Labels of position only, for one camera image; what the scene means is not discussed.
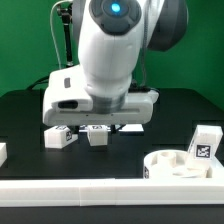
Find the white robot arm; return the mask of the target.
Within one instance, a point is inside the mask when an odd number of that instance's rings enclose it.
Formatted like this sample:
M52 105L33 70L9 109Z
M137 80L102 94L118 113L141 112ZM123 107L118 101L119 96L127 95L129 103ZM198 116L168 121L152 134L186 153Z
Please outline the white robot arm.
M166 51L184 36L186 0L73 0L79 63L54 71L43 98L48 126L145 124L158 93L131 86L145 49Z

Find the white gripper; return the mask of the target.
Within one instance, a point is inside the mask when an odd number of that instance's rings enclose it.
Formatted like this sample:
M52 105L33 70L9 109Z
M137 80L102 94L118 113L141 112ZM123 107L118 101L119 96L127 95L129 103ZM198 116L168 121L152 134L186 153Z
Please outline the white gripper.
M80 66L54 71L49 76L43 98L42 122L48 126L72 126L78 134L81 125L145 124L153 114L159 97L155 90L137 90L116 99L100 98L85 90L85 78Z

